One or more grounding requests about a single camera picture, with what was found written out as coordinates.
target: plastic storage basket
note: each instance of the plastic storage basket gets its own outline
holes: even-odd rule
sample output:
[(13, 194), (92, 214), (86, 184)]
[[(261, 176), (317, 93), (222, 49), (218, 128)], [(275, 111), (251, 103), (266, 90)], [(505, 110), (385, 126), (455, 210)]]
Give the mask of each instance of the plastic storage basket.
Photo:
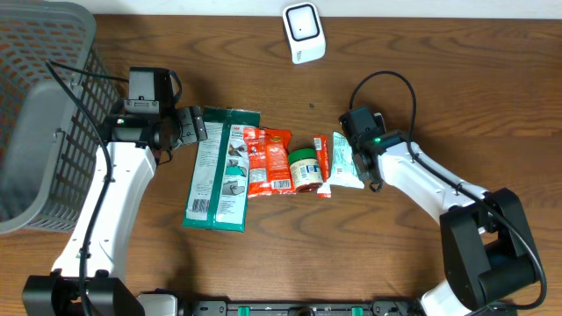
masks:
[[(106, 73), (96, 21), (77, 4), (0, 4), (0, 233), (72, 231), (98, 144), (46, 60)], [(117, 100), (111, 82), (58, 68), (98, 123)]]

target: wood grain surface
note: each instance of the wood grain surface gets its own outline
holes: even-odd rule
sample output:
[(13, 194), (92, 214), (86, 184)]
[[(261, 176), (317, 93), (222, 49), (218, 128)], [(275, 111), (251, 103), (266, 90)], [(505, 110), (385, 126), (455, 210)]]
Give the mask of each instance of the wood grain surface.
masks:
[[(559, 21), (324, 18), (326, 55), (295, 66), (280, 18), (96, 20), (97, 48), (114, 75), (127, 76), (130, 66), (174, 69), (184, 84), (179, 106), (260, 111), (262, 126), (292, 130), (291, 149), (340, 131), (337, 118), (365, 76), (400, 72), (418, 96), (414, 137), (424, 151), (467, 181), (508, 187), (522, 200), (549, 295), (521, 314), (562, 313)], [(390, 129), (407, 129), (411, 101), (399, 80), (378, 77), (356, 101), (381, 111)], [(439, 226), (391, 187), (250, 199), (246, 233), (181, 228), (196, 152), (176, 151), (142, 199), (127, 261), (133, 293), (358, 301), (420, 296), (443, 279)], [(1, 314), (24, 313), (25, 280), (48, 274), (68, 237), (0, 236)], [(513, 300), (537, 294), (535, 284)]]

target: green jar lid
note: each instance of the green jar lid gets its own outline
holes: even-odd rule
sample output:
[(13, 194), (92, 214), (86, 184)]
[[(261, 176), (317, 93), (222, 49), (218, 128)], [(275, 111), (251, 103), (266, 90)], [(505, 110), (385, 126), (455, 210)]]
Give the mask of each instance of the green jar lid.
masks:
[(316, 159), (316, 150), (312, 148), (304, 148), (295, 150), (289, 154), (289, 164), (292, 165), (294, 162), (298, 162), (303, 159)]

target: orange packet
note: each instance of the orange packet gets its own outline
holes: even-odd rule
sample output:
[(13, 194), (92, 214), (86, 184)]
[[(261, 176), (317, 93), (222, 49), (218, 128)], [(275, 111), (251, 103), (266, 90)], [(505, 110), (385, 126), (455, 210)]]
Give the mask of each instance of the orange packet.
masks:
[(326, 135), (314, 136), (314, 148), (316, 149), (316, 159), (320, 165), (324, 184), (316, 191), (319, 198), (331, 198), (332, 192), (330, 185), (327, 184), (330, 177), (330, 166), (328, 161), (328, 137)]
[(271, 194), (294, 194), (287, 148), (291, 131), (245, 128), (248, 145), (248, 198)]

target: snack bag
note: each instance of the snack bag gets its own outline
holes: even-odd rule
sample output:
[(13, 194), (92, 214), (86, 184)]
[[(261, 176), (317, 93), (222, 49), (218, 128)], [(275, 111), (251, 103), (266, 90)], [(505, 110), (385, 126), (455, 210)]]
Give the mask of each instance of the snack bag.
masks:
[(334, 148), (332, 152), (332, 176), (328, 179), (328, 183), (348, 188), (364, 189), (365, 184), (357, 176), (351, 146), (348, 140), (345, 139), (345, 136), (334, 132)]
[(320, 164), (322, 179), (324, 184), (316, 191), (318, 198), (331, 198), (332, 191), (327, 183), (330, 175), (330, 166), (328, 161), (328, 137), (326, 135), (314, 136), (314, 147), (316, 149), (316, 159)]
[(291, 131), (244, 129), (249, 154), (248, 198), (294, 194), (287, 148)]

